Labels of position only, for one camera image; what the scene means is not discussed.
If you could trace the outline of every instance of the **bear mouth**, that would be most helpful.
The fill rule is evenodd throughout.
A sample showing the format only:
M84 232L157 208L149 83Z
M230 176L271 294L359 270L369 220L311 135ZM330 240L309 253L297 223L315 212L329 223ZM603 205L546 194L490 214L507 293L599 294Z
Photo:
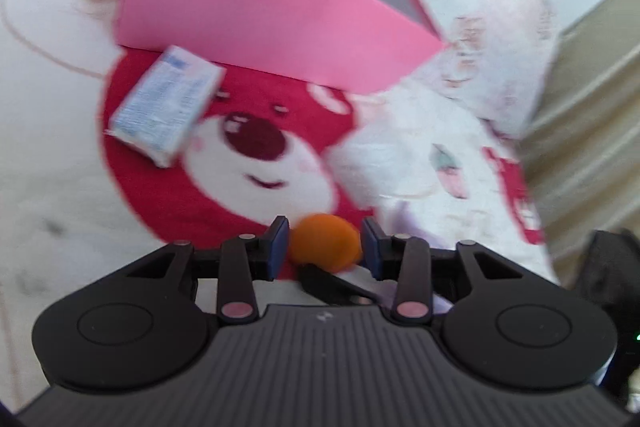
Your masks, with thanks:
M288 185L287 182L283 180L279 180L276 182L263 182L260 178L256 178L251 174L245 174L244 177L247 178L249 181L251 181L252 184L257 185L258 187L261 187L261 188L268 188L269 190L275 190L276 188L284 188Z
M73 4L72 8L74 12L79 13L80 15L86 15L87 17L91 17L91 19L96 19L99 21L109 13L109 11L106 9L85 10L79 6L76 6L75 4Z

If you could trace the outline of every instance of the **red bear print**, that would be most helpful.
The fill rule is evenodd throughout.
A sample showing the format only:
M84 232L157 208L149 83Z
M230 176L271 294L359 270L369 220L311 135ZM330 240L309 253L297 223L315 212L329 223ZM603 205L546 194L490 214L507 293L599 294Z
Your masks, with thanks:
M530 245L541 245L545 242L545 237L540 230L538 214L527 194L520 165L510 159L496 156L491 147L483 147L482 153L502 179L502 194L522 237Z
M129 50L113 72L102 115L110 116L159 54ZM348 200L321 159L354 128L339 90L227 66L226 75L176 165L104 136L108 165L126 200L164 241L213 247L262 233L277 215L336 214L359 226L367 215Z

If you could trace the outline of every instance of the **small white box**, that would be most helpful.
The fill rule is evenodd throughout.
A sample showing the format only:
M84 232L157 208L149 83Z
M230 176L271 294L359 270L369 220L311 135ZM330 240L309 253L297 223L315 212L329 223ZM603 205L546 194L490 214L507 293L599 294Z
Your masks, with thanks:
M111 116L107 134L140 150L158 167L170 167L225 71L169 47Z

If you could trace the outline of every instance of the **orange ball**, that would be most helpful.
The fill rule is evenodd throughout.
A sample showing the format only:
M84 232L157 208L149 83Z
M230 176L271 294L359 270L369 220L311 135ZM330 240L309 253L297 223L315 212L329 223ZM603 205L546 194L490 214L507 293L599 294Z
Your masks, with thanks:
M315 264L336 273L362 257L360 234L349 221L331 214L312 214L291 230L289 258L295 264Z

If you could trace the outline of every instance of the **strawberry bear print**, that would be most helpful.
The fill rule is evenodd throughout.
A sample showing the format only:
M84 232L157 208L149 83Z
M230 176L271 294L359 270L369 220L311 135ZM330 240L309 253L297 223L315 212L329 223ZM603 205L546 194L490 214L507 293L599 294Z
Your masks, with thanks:
M103 128L159 54L128 50L106 92ZM226 66L209 108L177 164L158 169L110 136L104 156L121 192L165 241L217 246L239 233L262 233L277 215L292 225L313 213L359 226L358 210L324 167L325 148L354 128L339 90Z
M466 200L468 190L462 169L444 145L434 144L430 159L442 187L454 198Z
M485 48L485 24L480 16L456 17L449 31L451 45L444 51L441 78L444 87L455 90L473 80Z

